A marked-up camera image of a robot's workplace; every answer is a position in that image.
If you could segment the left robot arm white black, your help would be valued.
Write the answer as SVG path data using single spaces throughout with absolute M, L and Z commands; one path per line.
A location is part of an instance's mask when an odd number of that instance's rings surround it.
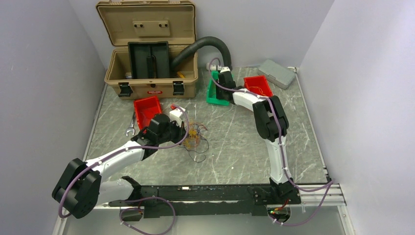
M 51 194 L 59 203 L 59 216 L 82 218 L 96 205 L 116 200 L 123 200 L 129 206 L 137 204 L 141 192 L 136 181 L 130 177 L 116 181 L 108 181 L 108 178 L 160 149 L 180 145 L 189 133 L 189 119 L 185 111 L 179 113 L 177 117 L 156 114 L 149 126 L 103 156 L 87 161 L 71 160 Z

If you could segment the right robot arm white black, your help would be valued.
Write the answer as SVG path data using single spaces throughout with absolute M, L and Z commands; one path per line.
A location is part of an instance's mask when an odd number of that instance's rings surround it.
M 275 203 L 300 204 L 299 190 L 292 184 L 287 166 L 286 135 L 289 128 L 287 115 L 277 96 L 263 96 L 236 86 L 230 71 L 218 73 L 213 80 L 218 99 L 242 106 L 254 114 L 256 130 L 264 139 L 270 161 L 270 193 Z

